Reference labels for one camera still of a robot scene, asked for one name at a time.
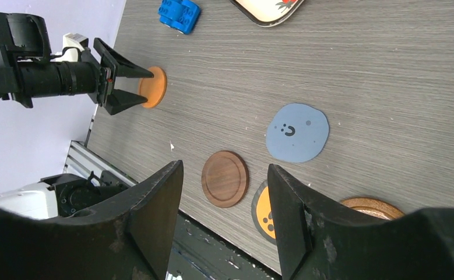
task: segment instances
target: gray wood tabletop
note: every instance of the gray wood tabletop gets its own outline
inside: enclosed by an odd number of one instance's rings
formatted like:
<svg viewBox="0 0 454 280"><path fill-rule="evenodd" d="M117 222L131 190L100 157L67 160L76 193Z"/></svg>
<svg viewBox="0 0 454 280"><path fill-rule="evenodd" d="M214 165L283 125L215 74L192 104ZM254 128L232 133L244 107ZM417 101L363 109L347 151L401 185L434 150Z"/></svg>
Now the gray wood tabletop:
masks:
<svg viewBox="0 0 454 280"><path fill-rule="evenodd" d="M137 180L184 160L181 209L277 271L276 247L251 218L269 163L335 200L454 207L454 0L305 0L269 29L228 0L195 2L202 14L186 36L159 22L159 1L127 0L115 48L164 68L168 89L154 109L98 110L91 150ZM117 85L136 92L137 81ZM292 102L330 124L306 163L277 161L265 146L267 125ZM251 175L227 209L201 188L203 164L220 150L241 155Z"/></svg>

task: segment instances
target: brown wooden coaster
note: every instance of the brown wooden coaster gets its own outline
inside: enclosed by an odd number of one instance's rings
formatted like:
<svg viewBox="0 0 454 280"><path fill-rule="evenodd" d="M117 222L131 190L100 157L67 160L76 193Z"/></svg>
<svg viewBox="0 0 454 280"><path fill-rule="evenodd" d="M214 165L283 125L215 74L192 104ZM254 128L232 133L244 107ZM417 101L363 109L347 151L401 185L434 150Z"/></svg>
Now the brown wooden coaster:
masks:
<svg viewBox="0 0 454 280"><path fill-rule="evenodd" d="M341 203L359 212L385 220L394 220L405 215L395 206L374 198L355 197Z"/></svg>
<svg viewBox="0 0 454 280"><path fill-rule="evenodd" d="M154 78L139 79L138 94L148 99L143 103L144 108L154 108L161 102L167 91L167 75L157 66L148 68L148 71L154 74Z"/></svg>
<svg viewBox="0 0 454 280"><path fill-rule="evenodd" d="M215 206L227 208L243 198L249 186L249 170L236 153L223 150L205 163L201 183L206 198Z"/></svg>

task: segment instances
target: blue lego block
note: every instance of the blue lego block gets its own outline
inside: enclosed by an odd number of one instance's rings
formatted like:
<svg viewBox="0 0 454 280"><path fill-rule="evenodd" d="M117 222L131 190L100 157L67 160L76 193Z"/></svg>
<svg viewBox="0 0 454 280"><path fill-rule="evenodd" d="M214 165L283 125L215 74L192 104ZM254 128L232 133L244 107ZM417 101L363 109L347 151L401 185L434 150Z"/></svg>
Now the blue lego block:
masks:
<svg viewBox="0 0 454 280"><path fill-rule="evenodd" d="M189 0L162 0L158 9L161 23L184 34L192 32L200 12L199 6Z"/></svg>

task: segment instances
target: blue coaster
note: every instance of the blue coaster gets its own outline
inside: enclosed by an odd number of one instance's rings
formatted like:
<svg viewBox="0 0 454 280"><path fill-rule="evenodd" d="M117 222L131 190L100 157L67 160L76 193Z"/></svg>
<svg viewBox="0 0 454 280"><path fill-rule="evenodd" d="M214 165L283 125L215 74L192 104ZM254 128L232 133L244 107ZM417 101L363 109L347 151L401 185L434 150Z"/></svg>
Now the blue coaster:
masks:
<svg viewBox="0 0 454 280"><path fill-rule="evenodd" d="M283 106L266 131L266 147L275 159L306 162L315 158L328 140L330 126L325 114L311 106Z"/></svg>

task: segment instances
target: white wall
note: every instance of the white wall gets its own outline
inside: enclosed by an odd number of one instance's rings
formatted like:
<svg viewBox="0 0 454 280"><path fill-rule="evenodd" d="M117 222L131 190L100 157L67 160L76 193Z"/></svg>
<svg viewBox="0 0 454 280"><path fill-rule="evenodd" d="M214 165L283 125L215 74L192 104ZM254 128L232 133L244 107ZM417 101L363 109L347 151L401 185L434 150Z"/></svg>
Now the white wall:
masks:
<svg viewBox="0 0 454 280"><path fill-rule="evenodd" d="M0 0L0 12L44 17L52 52L62 36L80 33L115 43L125 0ZM80 96L33 99L26 109L0 100L0 193L62 173L71 140L84 140L95 104Z"/></svg>

